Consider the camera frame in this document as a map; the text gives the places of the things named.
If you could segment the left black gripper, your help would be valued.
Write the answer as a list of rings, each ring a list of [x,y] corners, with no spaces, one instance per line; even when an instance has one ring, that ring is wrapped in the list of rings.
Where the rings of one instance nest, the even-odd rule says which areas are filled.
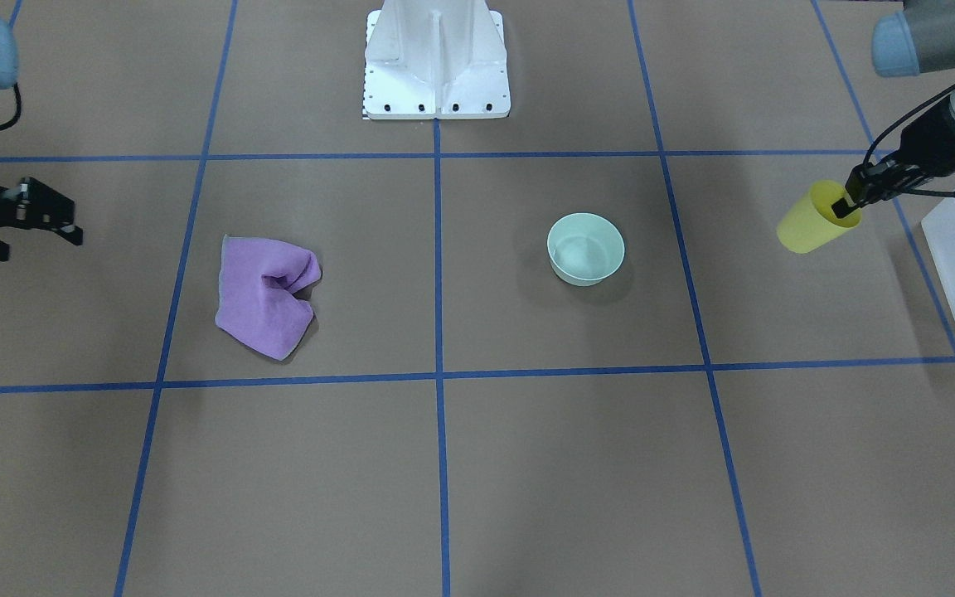
[[[835,219],[898,196],[897,187],[920,187],[955,173],[955,109],[936,104],[905,126],[889,163],[861,163],[846,178],[841,199],[831,204]]]

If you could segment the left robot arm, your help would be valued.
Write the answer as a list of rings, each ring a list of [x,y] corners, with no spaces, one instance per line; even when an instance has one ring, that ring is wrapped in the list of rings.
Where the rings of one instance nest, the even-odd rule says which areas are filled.
[[[955,69],[955,1],[906,1],[902,10],[875,24],[871,61],[883,78],[903,78]],[[924,194],[924,185],[955,173],[955,84],[890,126],[899,146],[853,167],[834,218],[901,194]]]

